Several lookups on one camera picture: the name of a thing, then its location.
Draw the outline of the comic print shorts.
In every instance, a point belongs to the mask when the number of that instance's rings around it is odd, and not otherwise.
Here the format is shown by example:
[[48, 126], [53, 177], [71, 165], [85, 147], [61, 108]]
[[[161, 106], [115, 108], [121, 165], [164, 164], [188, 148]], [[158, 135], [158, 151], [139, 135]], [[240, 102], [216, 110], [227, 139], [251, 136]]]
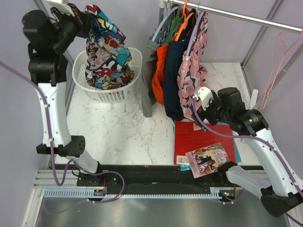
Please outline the comic print shorts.
[[124, 87], [132, 82], [132, 55], [125, 46], [126, 36], [97, 6], [85, 8], [94, 16], [86, 40], [85, 78], [89, 86], [100, 90]]

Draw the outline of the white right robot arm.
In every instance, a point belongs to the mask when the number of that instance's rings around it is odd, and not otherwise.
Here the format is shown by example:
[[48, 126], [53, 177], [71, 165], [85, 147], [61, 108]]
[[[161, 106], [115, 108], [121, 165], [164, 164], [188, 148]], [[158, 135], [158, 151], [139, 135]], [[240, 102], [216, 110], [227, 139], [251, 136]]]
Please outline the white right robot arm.
[[[220, 185], [233, 183], [249, 191], [276, 218], [302, 204], [302, 179], [281, 153], [262, 113], [256, 109], [246, 109], [237, 88], [227, 87], [215, 92], [207, 87], [199, 87], [193, 95], [192, 109], [194, 122], [203, 130], [226, 138], [243, 139], [268, 176], [268, 180], [265, 180], [230, 161], [219, 168], [217, 181]], [[223, 135], [213, 130], [211, 126], [218, 122], [228, 124], [237, 135]]]

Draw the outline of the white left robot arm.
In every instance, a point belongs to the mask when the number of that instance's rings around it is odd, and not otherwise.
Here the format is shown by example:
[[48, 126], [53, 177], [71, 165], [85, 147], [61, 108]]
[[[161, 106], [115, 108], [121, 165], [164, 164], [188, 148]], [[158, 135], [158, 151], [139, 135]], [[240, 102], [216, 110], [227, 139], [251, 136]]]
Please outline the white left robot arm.
[[98, 161], [85, 150], [84, 136], [71, 135], [67, 124], [65, 90], [68, 60], [64, 53], [75, 37], [86, 38], [93, 16], [77, 8], [64, 14], [53, 7], [57, 21], [41, 10], [32, 10], [23, 16], [23, 33], [29, 40], [28, 70], [31, 81], [37, 86], [43, 120], [43, 140], [36, 147], [38, 154], [55, 155], [73, 160], [84, 171], [93, 186], [104, 181], [98, 171]]

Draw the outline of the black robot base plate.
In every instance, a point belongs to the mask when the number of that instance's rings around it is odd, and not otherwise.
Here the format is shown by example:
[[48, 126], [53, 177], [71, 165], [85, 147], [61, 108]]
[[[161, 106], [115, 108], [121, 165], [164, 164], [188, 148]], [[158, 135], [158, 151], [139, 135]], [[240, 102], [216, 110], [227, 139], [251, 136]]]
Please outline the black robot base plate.
[[[234, 188], [234, 184], [223, 179], [223, 174], [213, 173], [194, 178], [190, 170], [181, 171], [178, 165], [143, 166], [143, 165], [100, 165], [98, 172], [116, 171], [125, 180], [124, 193], [207, 193], [210, 188]], [[79, 173], [77, 186], [103, 187], [109, 193], [120, 192], [123, 182], [117, 174], [91, 176]]]

